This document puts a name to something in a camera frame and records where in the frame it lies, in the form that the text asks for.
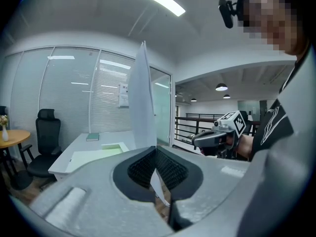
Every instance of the paper sign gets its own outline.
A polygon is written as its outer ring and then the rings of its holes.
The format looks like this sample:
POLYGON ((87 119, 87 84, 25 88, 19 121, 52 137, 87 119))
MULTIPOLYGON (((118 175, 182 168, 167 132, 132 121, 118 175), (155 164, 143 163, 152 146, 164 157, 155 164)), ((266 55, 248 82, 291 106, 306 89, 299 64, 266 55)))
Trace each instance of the paper sign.
POLYGON ((127 94, 128 94, 127 88, 128 88, 128 84, 126 84, 126 83, 121 83, 121 84, 119 85, 119 93, 120 93, 120 94, 123 94, 123 95, 127 95, 127 94))
POLYGON ((118 106, 128 106, 128 84, 126 83, 119 85, 118 106))
POLYGON ((118 106, 119 107, 128 106, 128 95, 120 94, 118 96, 118 106))

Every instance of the black metal railing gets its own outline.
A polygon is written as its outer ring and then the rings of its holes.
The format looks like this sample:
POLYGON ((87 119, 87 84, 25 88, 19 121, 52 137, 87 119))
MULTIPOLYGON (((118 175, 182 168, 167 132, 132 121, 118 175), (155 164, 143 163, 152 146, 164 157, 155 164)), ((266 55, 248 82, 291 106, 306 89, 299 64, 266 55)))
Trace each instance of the black metal railing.
MULTIPOLYGON (((186 138, 186 139, 189 139, 189 140, 191 140, 195 135, 199 134, 199 129, 211 130, 211 128, 200 126, 199 125, 200 122, 214 123, 217 120, 217 118, 183 118, 183 117, 176 117, 175 119, 176 119, 176 122, 175 122, 176 123, 176 128, 175 128, 175 133, 174 134, 179 136, 179 137, 186 138), (179 120, 195 121, 196 125, 180 124, 179 120), (195 132, 179 129, 178 127, 180 125, 181 126, 195 128, 195 132), (191 135, 185 136, 185 135, 179 134, 178 131, 190 133, 191 135)), ((251 126, 250 129, 249 129, 249 133, 247 135, 251 135, 253 137, 255 135, 259 125, 260 125, 260 122, 259 121, 248 121, 247 125, 251 126)), ((181 141, 183 143, 186 143, 186 144, 189 144, 189 145, 193 146, 191 141, 179 140, 177 138, 174 138, 174 139, 177 140, 177 141, 181 141)))
POLYGON ((187 113, 187 118, 192 119, 219 119, 225 114, 198 114, 198 113, 187 113))

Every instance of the pendant light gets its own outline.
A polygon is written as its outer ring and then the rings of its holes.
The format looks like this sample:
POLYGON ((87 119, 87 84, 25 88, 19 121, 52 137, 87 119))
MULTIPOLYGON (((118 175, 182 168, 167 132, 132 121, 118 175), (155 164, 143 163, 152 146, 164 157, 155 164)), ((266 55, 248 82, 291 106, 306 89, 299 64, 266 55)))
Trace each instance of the pendant light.
POLYGON ((224 84, 224 83, 220 83, 220 84, 218 84, 217 86, 216 86, 216 90, 217 91, 224 91, 224 90, 227 90, 228 89, 228 87, 226 86, 226 84, 224 84))

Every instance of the white paper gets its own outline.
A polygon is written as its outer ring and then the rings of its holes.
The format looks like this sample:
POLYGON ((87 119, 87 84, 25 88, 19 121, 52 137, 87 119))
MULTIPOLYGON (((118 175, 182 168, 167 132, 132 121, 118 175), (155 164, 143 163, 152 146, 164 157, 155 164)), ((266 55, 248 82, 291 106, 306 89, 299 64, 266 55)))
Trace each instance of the white paper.
POLYGON ((126 83, 119 84, 118 106, 128 106, 128 84, 126 83))
POLYGON ((118 96, 118 106, 119 107, 128 106, 128 95, 120 94, 118 96))
MULTIPOLYGON (((146 43, 143 43, 136 55, 128 83, 129 115, 137 149, 157 146, 157 133, 153 103, 153 90, 146 43)), ((164 199, 160 179, 156 170, 151 178, 151 185, 167 205, 164 199)))
POLYGON ((117 149, 110 150, 95 150, 95 151, 76 151, 71 157, 70 162, 66 168, 66 173, 71 173, 75 171, 77 168, 87 164, 88 162, 111 157, 115 155, 121 154, 122 151, 117 149))
POLYGON ((160 179, 159 179, 159 176, 157 174, 157 170, 156 169, 155 169, 155 171, 154 171, 154 173, 152 175, 152 178, 150 179, 150 184, 152 185, 154 191, 156 192, 156 195, 158 195, 158 197, 161 199, 161 201, 165 205, 170 206, 168 201, 166 201, 164 199, 163 190, 162 190, 162 187, 161 187, 161 182, 160 182, 160 179))

